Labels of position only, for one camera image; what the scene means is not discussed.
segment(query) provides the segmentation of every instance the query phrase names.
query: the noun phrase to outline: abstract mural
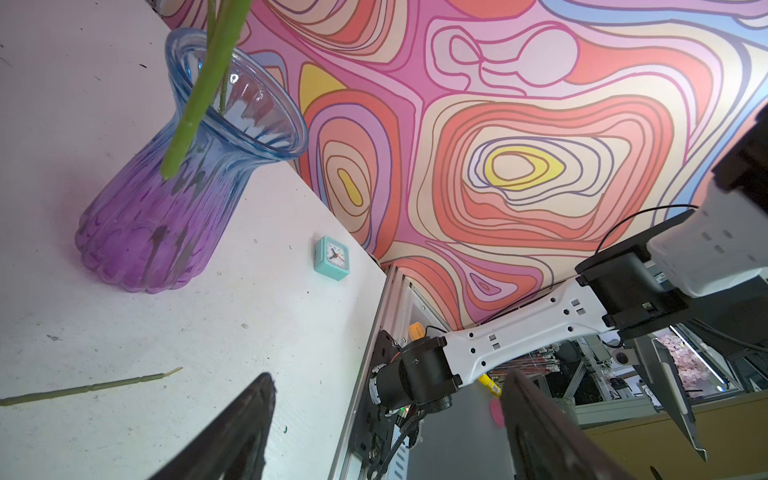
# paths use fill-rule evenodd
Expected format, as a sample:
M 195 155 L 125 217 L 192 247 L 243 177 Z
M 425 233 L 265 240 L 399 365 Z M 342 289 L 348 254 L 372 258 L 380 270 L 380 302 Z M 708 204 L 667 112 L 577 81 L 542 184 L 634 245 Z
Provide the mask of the abstract mural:
M 255 0 L 240 48 L 305 115 L 298 174 L 455 329 L 700 201 L 768 97 L 767 0 Z

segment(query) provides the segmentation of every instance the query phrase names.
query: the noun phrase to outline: alarm clock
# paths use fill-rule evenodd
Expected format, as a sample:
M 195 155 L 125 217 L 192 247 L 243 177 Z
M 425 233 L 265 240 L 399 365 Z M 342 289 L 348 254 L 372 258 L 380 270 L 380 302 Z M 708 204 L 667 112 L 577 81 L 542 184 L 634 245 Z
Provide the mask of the alarm clock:
M 349 275 L 349 249 L 331 237 L 317 240 L 315 271 L 334 280 L 341 280 Z

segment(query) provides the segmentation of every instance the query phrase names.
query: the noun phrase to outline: white table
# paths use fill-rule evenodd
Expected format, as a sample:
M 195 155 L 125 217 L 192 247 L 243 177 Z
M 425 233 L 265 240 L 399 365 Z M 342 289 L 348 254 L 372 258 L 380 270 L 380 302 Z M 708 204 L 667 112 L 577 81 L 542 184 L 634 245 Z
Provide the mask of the white table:
M 263 371 L 264 478 L 328 475 L 385 275 L 288 165 L 254 173 L 180 290 L 125 293 L 80 264 L 81 212 L 174 110 L 167 33 L 141 0 L 3 2 L 0 397 L 184 369 L 0 407 L 0 478 L 146 478 Z M 323 235 L 350 248 L 341 282 L 313 271 Z

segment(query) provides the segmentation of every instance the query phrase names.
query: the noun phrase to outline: concentric line pattern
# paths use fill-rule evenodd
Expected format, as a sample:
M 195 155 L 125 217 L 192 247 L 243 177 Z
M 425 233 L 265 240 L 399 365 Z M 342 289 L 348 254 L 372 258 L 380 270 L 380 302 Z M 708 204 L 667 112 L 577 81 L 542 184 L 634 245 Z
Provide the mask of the concentric line pattern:
M 456 329 L 698 203 L 768 97 L 764 0 L 255 0 L 240 47 L 305 115 L 305 182 Z

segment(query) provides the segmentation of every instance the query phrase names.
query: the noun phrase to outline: vase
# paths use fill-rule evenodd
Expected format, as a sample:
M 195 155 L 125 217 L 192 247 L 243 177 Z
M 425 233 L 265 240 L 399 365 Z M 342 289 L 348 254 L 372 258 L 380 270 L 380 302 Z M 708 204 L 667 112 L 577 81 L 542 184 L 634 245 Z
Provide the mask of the vase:
M 209 106 L 179 173 L 160 165 L 205 61 L 206 34 L 172 31 L 168 77 L 176 101 L 170 122 L 99 193 L 80 218 L 82 263 L 129 292 L 186 285 L 205 268 L 257 167 L 299 157 L 307 147 L 301 113 L 283 88 L 235 49 L 226 81 Z

